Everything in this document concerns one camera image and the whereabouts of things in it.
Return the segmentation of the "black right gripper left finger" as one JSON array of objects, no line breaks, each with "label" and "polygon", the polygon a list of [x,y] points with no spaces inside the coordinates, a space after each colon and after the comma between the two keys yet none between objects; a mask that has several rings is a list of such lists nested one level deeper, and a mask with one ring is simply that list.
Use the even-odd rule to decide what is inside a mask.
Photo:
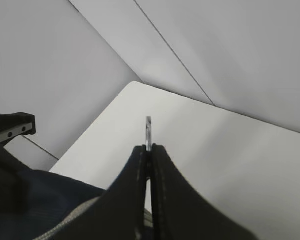
[{"label": "black right gripper left finger", "polygon": [[147,151],[136,146],[102,196],[89,200],[42,236],[44,240],[146,240]]}]

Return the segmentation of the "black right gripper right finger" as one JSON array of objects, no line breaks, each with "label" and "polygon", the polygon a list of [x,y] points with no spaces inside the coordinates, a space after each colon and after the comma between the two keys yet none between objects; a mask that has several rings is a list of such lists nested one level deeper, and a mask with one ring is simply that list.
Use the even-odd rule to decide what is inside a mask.
[{"label": "black right gripper right finger", "polygon": [[155,240],[255,240],[248,229],[205,200],[184,178],[162,145],[150,154]]}]

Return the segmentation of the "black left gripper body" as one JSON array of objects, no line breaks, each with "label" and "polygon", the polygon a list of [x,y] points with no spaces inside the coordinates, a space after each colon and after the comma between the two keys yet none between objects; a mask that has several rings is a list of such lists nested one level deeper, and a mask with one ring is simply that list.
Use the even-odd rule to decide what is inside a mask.
[{"label": "black left gripper body", "polygon": [[18,136],[36,134],[36,117],[29,113],[17,112],[0,114],[0,146],[4,147]]}]

